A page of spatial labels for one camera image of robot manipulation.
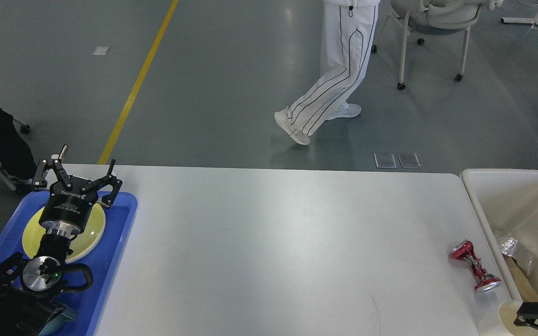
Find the chair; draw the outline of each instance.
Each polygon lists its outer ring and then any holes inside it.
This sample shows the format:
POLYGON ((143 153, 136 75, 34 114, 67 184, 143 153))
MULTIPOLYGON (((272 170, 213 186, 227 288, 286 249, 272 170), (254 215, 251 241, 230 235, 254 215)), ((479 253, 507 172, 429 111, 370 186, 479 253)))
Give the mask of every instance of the chair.
MULTIPOLYGON (((24 123, 24 121, 22 121, 21 119, 17 119, 16 117, 14 117, 14 122, 19 124, 20 125, 20 132, 22 134, 28 134, 30 133, 30 126, 26 123, 24 123)), ((11 189, 11 191, 15 191, 17 193, 23 193, 25 192, 24 190, 20 190, 19 189, 19 186, 18 184, 13 181, 13 179, 11 179, 9 177, 9 175, 6 173, 5 170, 3 170, 3 168, 1 167, 0 165, 0 177, 1 179, 4 181, 4 183, 9 187, 9 189, 11 189)))
MULTIPOLYGON (((395 13, 388 13, 385 24, 372 46, 371 53, 377 52, 378 41, 389 19, 395 19, 395 22, 403 29, 400 75, 397 83, 397 89, 403 90, 406 88, 404 83, 406 41, 410 32, 424 35, 448 35, 464 31, 461 69, 455 77, 455 80, 461 81, 466 65, 470 26, 479 19, 482 7, 487 6, 487 9, 493 10, 497 4, 498 0, 432 0, 429 5, 425 6, 424 0, 413 0, 412 6, 404 6, 399 0, 391 0, 391 6, 395 13)), ((423 45, 424 42, 424 38, 417 40, 418 45, 423 45)))

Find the blue tray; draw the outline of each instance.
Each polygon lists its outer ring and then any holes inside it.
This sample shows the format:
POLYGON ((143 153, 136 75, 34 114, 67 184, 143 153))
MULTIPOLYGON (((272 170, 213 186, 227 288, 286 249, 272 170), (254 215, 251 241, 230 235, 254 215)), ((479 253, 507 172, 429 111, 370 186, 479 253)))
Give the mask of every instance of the blue tray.
MULTIPOLYGON (((25 196, 0 235, 0 261, 4 261, 15 252, 22 252, 24 258, 28 258, 22 248, 24 227, 32 216, 45 206, 48 199, 47 191, 33 192, 25 196)), ((79 263, 87 264, 92 270, 93 285, 84 292, 62 293, 59 296, 69 307, 78 311, 78 319, 66 323, 56 336, 94 335, 115 271, 126 247, 126 240, 130 235, 137 205, 134 195, 119 193, 113 206, 105 209, 105 231, 99 244, 78 260, 79 263)), ((81 273, 70 273, 64 276, 64 279, 69 281, 69 285, 84 283, 81 273)))

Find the white sneaker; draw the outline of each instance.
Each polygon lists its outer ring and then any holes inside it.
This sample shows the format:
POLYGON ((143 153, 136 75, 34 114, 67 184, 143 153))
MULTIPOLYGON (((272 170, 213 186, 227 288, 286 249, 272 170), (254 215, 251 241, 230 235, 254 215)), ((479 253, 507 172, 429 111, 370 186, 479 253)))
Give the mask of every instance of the white sneaker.
POLYGON ((301 130, 293 128, 288 122, 288 116, 286 115, 287 107, 278 111, 273 115, 275 122, 299 145, 308 145, 310 143, 310 137, 304 134, 301 130))
POLYGON ((354 118, 359 114, 361 114, 361 105, 348 104, 347 109, 335 111, 327 118, 327 120, 333 120, 336 118, 354 118))

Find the white bin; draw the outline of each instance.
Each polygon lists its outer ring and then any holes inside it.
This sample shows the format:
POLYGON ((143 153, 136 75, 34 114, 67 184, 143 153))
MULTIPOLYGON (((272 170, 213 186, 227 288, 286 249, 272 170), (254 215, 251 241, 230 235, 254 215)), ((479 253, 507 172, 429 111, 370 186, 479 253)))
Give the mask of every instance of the white bin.
POLYGON ((538 294, 538 170, 467 169, 460 176, 512 298, 520 300, 491 229, 517 238, 535 256, 529 281, 538 294))

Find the white table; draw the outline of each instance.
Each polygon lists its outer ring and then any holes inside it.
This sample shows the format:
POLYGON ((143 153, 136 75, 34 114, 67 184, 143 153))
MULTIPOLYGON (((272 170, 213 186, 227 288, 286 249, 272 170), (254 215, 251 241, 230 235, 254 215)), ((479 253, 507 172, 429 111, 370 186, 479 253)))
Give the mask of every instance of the white table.
POLYGON ((472 240, 500 275, 455 175, 115 170, 139 208, 97 336, 476 336, 510 299, 448 257, 472 240))

